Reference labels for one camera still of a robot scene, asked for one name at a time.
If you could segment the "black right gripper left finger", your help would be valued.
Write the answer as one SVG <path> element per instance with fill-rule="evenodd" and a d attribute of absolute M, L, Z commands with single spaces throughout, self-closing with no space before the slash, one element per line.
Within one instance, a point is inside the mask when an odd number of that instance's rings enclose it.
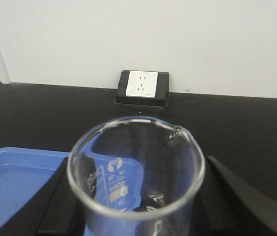
<path fill-rule="evenodd" d="M 0 236 L 83 236 L 82 207 L 73 194 L 65 157 L 38 192 L 3 226 Z"/>

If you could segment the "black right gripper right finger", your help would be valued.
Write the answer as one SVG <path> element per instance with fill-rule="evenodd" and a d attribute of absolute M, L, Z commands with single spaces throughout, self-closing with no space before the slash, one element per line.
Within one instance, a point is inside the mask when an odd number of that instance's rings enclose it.
<path fill-rule="evenodd" d="M 203 184 L 194 202 L 194 236 L 277 236 L 277 201 L 231 172 L 212 156 L 205 159 Z"/>

